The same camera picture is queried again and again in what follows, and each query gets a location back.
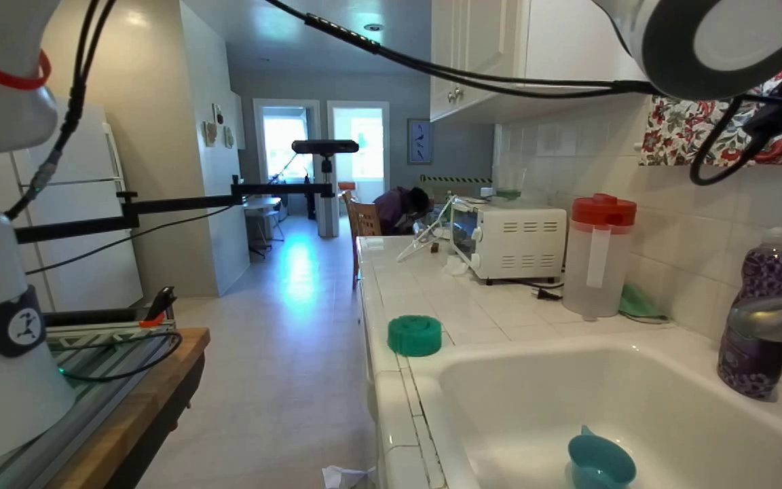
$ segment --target table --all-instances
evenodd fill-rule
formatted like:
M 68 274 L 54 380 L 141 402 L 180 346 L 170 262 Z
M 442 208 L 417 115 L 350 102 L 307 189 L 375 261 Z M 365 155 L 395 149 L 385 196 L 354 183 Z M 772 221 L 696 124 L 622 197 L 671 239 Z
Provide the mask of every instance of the table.
M 178 428 L 178 418 L 205 372 L 209 327 L 191 325 L 180 327 L 180 333 L 180 346 L 145 376 L 121 386 L 104 382 L 115 394 L 104 395 L 106 402 L 98 412 L 95 403 L 88 403 L 98 395 L 88 394 L 47 435 L 19 452 L 3 455 L 0 485 L 136 485 L 170 431 Z M 92 418 L 62 440 L 62 425 L 88 409 Z

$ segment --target toaster oven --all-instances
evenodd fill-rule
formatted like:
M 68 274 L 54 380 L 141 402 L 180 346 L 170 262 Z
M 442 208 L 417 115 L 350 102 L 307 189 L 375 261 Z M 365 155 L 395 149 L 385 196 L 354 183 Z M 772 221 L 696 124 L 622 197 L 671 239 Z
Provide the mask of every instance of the toaster oven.
M 485 281 L 562 276 L 566 208 L 451 201 L 451 245 Z

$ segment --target wall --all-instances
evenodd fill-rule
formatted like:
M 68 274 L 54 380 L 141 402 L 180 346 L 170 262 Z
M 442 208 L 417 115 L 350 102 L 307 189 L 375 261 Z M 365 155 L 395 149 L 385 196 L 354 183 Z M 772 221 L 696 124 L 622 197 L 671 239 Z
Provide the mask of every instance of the wall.
M 84 0 L 62 0 L 43 38 L 54 61 L 50 87 L 66 96 Z M 193 80 L 184 54 L 180 3 L 121 0 L 100 38 L 88 102 L 100 106 L 115 126 L 129 183 L 141 197 L 202 196 L 208 187 Z M 152 227 L 197 212 L 141 216 Z M 199 219 L 136 239 L 145 287 L 178 285 L 180 296 L 220 293 L 212 221 Z
M 388 99 L 388 183 L 417 183 L 421 173 L 437 177 L 490 177 L 495 133 L 480 126 L 436 124 L 436 163 L 407 163 L 407 115 L 426 115 L 426 76 L 277 76 L 233 73 L 233 90 L 246 99 L 246 155 L 248 177 L 258 177 L 254 96 L 316 96 L 326 99 Z
M 240 106 L 232 102 L 232 80 L 229 80 L 229 56 L 227 41 L 217 34 L 191 4 L 183 7 L 183 29 L 184 48 L 193 77 L 193 121 L 197 133 L 202 133 L 202 121 L 212 115 L 212 106 L 217 106 L 227 115 L 227 124 L 233 124 L 233 110 Z M 214 143 L 208 143 L 199 136 L 199 158 L 205 193 L 227 196 L 232 193 L 232 177 L 240 177 L 240 155 L 236 143 L 227 145 L 217 136 Z M 229 208 L 209 219 L 209 245 L 217 291 L 232 291 L 250 265 L 248 251 L 248 221 L 242 208 Z
M 499 124 L 495 179 L 559 206 L 594 189 L 639 201 L 627 276 L 718 346 L 744 251 L 782 226 L 782 168 L 744 168 L 714 187 L 696 187 L 687 168 L 643 168 L 643 113 L 626 99 Z

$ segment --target floral fabric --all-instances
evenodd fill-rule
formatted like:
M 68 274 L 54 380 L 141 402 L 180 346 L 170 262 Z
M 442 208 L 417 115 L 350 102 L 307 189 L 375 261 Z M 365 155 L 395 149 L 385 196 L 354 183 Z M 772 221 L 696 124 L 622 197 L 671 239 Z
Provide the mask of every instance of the floral fabric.
M 755 92 L 772 92 L 776 84 L 782 84 L 782 73 L 776 73 Z M 742 106 L 726 133 L 714 141 L 706 163 L 733 164 L 738 160 L 738 155 L 749 143 L 749 136 L 742 130 L 742 124 L 759 110 L 759 106 L 760 102 Z M 690 164 L 696 149 L 713 133 L 726 107 L 726 99 L 653 96 L 641 141 L 641 164 Z M 753 163 L 782 164 L 782 136 L 772 139 L 772 143 Z

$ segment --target white countertop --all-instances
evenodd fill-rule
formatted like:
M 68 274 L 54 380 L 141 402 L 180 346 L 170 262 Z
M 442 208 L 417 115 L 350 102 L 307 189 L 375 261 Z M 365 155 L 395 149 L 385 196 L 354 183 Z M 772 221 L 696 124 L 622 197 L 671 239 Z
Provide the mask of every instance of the white countertop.
M 419 399 L 413 369 L 419 360 L 392 353 L 385 344 L 388 321 L 398 315 L 432 315 L 442 322 L 442 349 L 493 349 L 559 336 L 671 336 L 671 344 L 690 344 L 690 353 L 710 356 L 714 344 L 675 322 L 634 322 L 604 318 L 586 322 L 559 302 L 535 299 L 531 285 L 485 285 L 449 250 L 410 246 L 410 235 L 360 239 L 362 251 L 362 315 L 369 344 L 369 376 L 375 391 L 377 451 L 388 489 L 442 489 L 445 470 L 437 459 L 432 431 Z

